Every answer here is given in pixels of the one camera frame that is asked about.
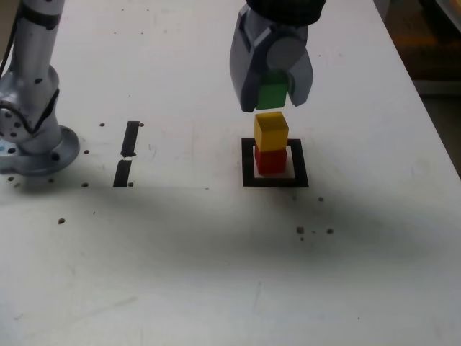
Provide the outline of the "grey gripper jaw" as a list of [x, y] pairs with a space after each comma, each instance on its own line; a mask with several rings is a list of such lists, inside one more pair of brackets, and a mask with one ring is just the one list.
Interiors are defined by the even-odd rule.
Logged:
[[267, 53], [267, 65], [280, 72], [287, 82], [291, 103], [306, 103], [313, 85], [313, 67], [306, 48], [307, 36], [284, 36], [272, 44]]
[[240, 10], [230, 49], [230, 76], [243, 112], [276, 107], [277, 86], [267, 65], [275, 38], [272, 21], [248, 7]]

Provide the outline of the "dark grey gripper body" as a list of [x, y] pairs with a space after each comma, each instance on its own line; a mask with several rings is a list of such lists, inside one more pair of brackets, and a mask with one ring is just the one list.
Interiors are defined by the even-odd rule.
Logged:
[[308, 40], [308, 26], [294, 26], [275, 23], [275, 32], [281, 36], [293, 36], [306, 42]]

